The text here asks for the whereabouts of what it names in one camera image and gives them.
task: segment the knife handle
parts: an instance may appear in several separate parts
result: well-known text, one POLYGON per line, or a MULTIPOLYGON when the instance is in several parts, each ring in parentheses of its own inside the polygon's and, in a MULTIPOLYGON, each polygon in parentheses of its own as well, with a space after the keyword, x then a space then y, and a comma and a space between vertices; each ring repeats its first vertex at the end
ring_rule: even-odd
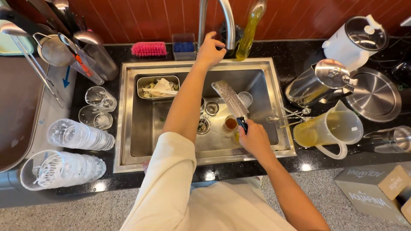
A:
POLYGON ((237 123, 244 128, 245 134, 247 135, 248 125, 245 122, 244 117, 238 117, 237 118, 237 123))

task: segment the black countertop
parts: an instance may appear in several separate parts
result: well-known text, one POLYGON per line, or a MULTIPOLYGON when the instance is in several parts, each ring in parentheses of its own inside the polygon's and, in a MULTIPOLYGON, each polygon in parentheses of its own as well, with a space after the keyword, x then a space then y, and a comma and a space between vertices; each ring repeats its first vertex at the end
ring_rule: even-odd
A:
MULTIPOLYGON (((295 78, 303 71, 308 69, 311 64, 314 64, 319 60, 325 58, 321 48, 322 43, 323 41, 319 40, 255 42, 252 46, 249 58, 272 57, 277 72, 277 77, 280 81, 280 86, 282 89, 284 89, 288 82, 290 82, 293 78, 295 78)), ((171 45, 167 45, 167 51, 169 55, 167 57, 161 58, 137 58, 136 56, 130 53, 130 48, 130 45, 106 46, 108 53, 111 55, 111 57, 119 67, 121 67, 121 64, 123 62, 173 60, 171 45)), ((407 50, 405 44, 399 42, 392 48, 377 53, 373 56, 373 58, 377 60, 401 59, 403 57, 405 50, 407 50)), ((383 72, 387 77, 392 79, 393 82, 397 84, 400 89, 405 90, 405 88, 401 87, 400 84, 397 83, 394 78, 392 78, 392 76, 386 68, 383 68, 376 62, 372 61, 369 61, 366 64, 366 66, 383 72)), ((87 80, 80 74, 77 75, 70 119, 78 121, 78 112, 80 108, 86 106, 86 102, 84 101, 85 92, 91 86, 94 86, 94 83, 87 80)), ((115 96, 118 99, 120 94, 120 74, 119 77, 117 77, 115 80, 106 82, 102 86, 105 87, 113 96, 115 96)), ((296 107, 290 105, 286 100, 284 100, 284 103, 286 107, 288 107, 289 109, 297 110, 296 107)), ((335 103, 316 104, 312 107, 312 112, 309 114, 309 116, 320 115, 326 112, 334 105, 335 103)), ((114 112, 111 112, 111 114, 114 118, 113 126, 110 129, 108 129, 107 132, 115 136, 117 132, 116 124, 118 110, 116 109, 114 112)), ((363 122, 364 126, 364 134, 367 134, 369 132, 376 131, 379 129, 391 128, 399 125, 410 126, 410 117, 411 114, 399 115, 395 120, 386 123, 371 122, 362 117, 361 121, 363 122)), ((323 153, 319 152, 315 147, 302 148, 296 143, 294 143, 294 145, 297 156, 279 158, 281 164, 289 172, 411 161, 411 155, 408 153, 357 153, 355 150, 355 146, 349 146, 349 153, 346 158, 342 160, 336 160, 328 156, 325 156, 323 153)), ((328 147, 330 147, 329 149, 336 149, 336 151, 338 151, 337 145, 328 147)), ((141 183, 144 179, 143 172, 116 174, 113 173, 113 162, 115 155, 114 148, 109 151, 99 152, 68 148, 66 148, 65 151, 79 154, 95 155, 105 161, 105 163, 107 164, 107 171, 103 175, 103 177, 91 183, 76 185, 72 187, 59 188, 57 189, 57 195, 82 194, 89 192, 136 188, 141 186, 141 183)), ((206 177, 210 176, 210 174, 214 176, 215 180, 223 180, 266 175, 266 172, 257 161, 202 165, 197 166, 193 175, 193 182, 206 181, 206 177)))

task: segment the red wall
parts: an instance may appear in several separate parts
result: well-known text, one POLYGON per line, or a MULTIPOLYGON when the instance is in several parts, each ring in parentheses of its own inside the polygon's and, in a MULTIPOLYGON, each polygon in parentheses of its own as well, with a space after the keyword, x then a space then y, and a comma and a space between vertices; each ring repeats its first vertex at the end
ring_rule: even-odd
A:
MULTIPOLYGON (((234 22, 245 27, 254 0, 229 1, 234 22)), ((32 20, 44 22, 26 0, 8 3, 32 20)), ((87 26, 105 43, 170 42, 174 33, 198 33, 199 0, 69 0, 69 6, 85 16, 87 26)), ((328 38, 347 18, 367 14, 390 34, 398 34, 399 23, 411 16, 411 0, 268 0, 255 39, 328 38)), ((218 30, 223 18, 217 0, 209 0, 206 32, 218 30)))

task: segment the faucet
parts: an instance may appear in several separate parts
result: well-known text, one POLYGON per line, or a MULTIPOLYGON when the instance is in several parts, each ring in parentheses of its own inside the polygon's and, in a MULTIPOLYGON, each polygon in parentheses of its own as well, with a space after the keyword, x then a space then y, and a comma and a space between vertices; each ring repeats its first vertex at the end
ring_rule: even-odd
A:
MULTIPOLYGON (((234 26, 233 12, 231 11, 229 0, 218 0, 220 2, 221 8, 224 12, 224 17, 226 18, 227 26, 227 50, 234 50, 236 44, 236 30, 234 26)), ((199 51, 201 45, 204 42, 204 28, 206 25, 206 12, 207 12, 207 3, 208 0, 200 1, 200 19, 199 19, 199 41, 197 43, 197 52, 199 51)))

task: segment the cardboard box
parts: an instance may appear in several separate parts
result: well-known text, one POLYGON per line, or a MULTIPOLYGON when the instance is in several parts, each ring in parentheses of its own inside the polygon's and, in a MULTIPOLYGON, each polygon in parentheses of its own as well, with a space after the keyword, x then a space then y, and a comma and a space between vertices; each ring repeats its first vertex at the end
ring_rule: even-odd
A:
POLYGON ((411 177, 396 163, 347 168, 334 181, 359 212, 411 226, 411 200, 396 199, 411 177))

